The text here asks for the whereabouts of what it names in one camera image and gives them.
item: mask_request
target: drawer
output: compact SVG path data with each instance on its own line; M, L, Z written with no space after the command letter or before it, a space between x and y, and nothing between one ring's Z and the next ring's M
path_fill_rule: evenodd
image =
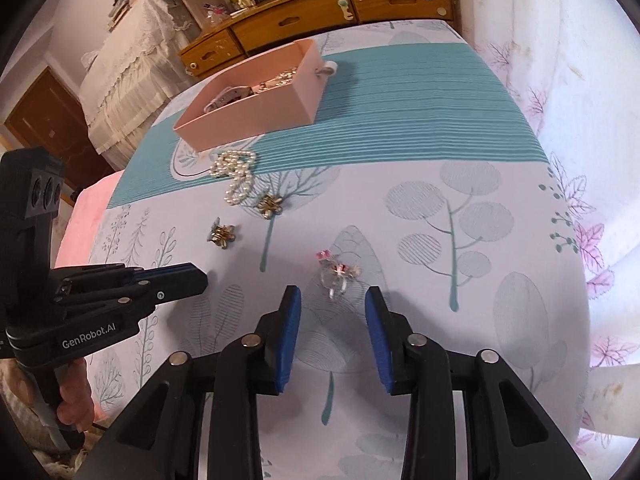
M349 24L356 24L349 0L293 0L242 20L232 28L242 47L249 51L322 28Z
M180 58L187 70L197 76L241 54L229 31L222 30L183 52Z
M222 65L215 66L212 69L207 70L206 72L203 72L202 74L200 74L198 76L198 81L202 81L203 79L206 79L210 75L214 75L215 73L220 72L221 70L224 70L225 68L228 68L230 66L233 66L236 63L240 63L245 59L246 59L246 56L242 54L242 56L235 57L233 59L230 59L229 61L225 61Z
M351 0L361 22L436 18L453 20L451 0Z

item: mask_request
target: human hand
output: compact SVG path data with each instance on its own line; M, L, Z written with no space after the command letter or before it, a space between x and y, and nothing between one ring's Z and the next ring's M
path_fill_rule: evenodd
M33 405L35 392L31 382L24 375L15 359L0 361L2 374L9 389L25 405ZM65 377L60 383L62 402L58 406L58 420L62 424L75 426L78 431L86 431L94 421L94 401L86 374L84 358L69 363Z

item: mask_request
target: metal screw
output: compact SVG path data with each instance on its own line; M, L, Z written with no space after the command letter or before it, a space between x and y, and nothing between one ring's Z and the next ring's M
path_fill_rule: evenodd
M180 366L189 360L189 356L185 352L174 352L169 356L169 363L172 366Z
M257 334L247 334L241 340L242 346L252 348L262 343L262 339Z
M500 360L500 356L493 350L482 350L480 352L480 358L485 363L497 363Z
M427 344L426 336L423 336L422 334L418 334L418 333L409 334L406 341L411 346L425 346Z

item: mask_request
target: pink blanket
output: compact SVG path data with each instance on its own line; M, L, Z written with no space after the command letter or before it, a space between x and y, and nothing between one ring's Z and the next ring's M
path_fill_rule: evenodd
M122 171L106 176L80 194L60 244L56 267L85 265L89 261L95 234L121 176Z

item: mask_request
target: white curtain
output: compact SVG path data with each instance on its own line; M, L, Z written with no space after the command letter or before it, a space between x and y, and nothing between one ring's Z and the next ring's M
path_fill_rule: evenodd
M608 479L640 436L640 410L620 394L640 380L624 366L640 362L640 35L615 0L460 6L464 38L526 115L570 205L592 338L574 449Z

